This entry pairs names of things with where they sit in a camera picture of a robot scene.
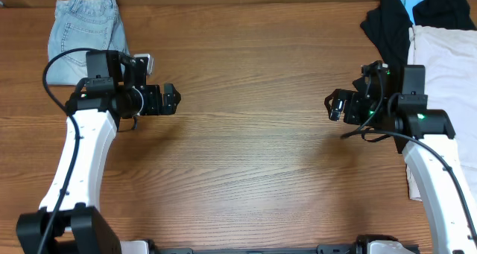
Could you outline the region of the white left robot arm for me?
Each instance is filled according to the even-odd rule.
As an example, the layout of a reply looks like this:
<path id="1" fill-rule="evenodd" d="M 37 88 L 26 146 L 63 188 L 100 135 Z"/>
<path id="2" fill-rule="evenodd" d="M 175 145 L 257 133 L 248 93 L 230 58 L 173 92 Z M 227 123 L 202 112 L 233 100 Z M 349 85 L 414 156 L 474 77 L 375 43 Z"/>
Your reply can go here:
<path id="1" fill-rule="evenodd" d="M 86 77 L 58 106 L 67 134 L 53 182 L 16 235 L 24 253 L 158 253 L 152 240 L 121 241 L 100 213 L 104 167 L 122 119 L 173 115 L 181 101 L 171 83 L 148 85 L 154 59 L 84 48 Z"/>

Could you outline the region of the black garment pile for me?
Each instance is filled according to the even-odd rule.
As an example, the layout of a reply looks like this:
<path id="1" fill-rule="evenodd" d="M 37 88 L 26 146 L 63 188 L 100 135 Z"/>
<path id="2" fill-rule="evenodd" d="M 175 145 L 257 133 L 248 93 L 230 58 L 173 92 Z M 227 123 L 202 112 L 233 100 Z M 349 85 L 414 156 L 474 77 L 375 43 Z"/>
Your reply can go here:
<path id="1" fill-rule="evenodd" d="M 443 29 L 442 35 L 451 40 L 452 49 L 465 49 L 471 56 L 476 55 L 476 25 L 467 0 L 424 0 L 413 12 L 416 25 L 412 25 L 400 0 L 380 0 L 360 24 L 391 71 L 398 72 L 407 63 L 408 29 L 414 26 Z"/>

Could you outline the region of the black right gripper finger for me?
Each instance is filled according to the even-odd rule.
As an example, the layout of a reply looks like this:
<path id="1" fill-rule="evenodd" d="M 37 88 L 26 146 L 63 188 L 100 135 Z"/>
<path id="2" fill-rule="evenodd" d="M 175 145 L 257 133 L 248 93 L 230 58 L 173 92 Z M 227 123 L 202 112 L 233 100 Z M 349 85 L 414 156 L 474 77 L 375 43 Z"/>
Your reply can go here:
<path id="1" fill-rule="evenodd" d="M 344 101 L 341 99 L 332 99 L 329 102 L 329 119 L 338 121 L 344 109 Z"/>
<path id="2" fill-rule="evenodd" d="M 348 97 L 348 91 L 344 89 L 335 89 L 325 98 L 324 104 L 328 111 L 342 111 L 345 101 Z"/>

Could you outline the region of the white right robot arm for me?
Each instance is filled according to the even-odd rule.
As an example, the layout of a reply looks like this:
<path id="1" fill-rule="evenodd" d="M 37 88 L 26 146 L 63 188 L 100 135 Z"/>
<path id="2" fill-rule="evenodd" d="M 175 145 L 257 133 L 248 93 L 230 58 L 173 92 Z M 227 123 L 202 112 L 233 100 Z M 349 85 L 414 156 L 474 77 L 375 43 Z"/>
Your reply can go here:
<path id="1" fill-rule="evenodd" d="M 368 134 L 393 138 L 423 202 L 434 253 L 476 252 L 476 203 L 458 158 L 456 133 L 442 109 L 429 109 L 426 69 L 399 74 L 376 61 L 361 68 L 352 90 L 335 89 L 324 103 L 332 121 L 356 126 L 343 139 Z"/>

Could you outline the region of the folded light blue jeans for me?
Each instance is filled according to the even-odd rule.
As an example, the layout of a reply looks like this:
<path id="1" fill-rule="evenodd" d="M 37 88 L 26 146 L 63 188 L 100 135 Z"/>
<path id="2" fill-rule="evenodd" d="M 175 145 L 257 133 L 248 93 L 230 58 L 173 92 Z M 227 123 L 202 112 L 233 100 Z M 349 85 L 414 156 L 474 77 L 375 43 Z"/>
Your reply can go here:
<path id="1" fill-rule="evenodd" d="M 129 52 L 116 0 L 58 0 L 48 40 L 48 58 L 64 51 L 93 48 Z M 86 53 L 69 53 L 48 69 L 49 85 L 74 86 L 87 76 Z"/>

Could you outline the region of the beige cotton shorts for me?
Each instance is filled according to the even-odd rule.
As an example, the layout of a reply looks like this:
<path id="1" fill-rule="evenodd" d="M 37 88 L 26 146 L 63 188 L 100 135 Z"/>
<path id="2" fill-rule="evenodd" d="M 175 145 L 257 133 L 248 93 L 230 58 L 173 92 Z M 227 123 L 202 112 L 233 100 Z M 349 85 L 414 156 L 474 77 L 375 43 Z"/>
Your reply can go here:
<path id="1" fill-rule="evenodd" d="M 450 117 L 464 176 L 476 196 L 476 32 L 414 25 L 409 65 L 426 69 L 428 109 Z"/>

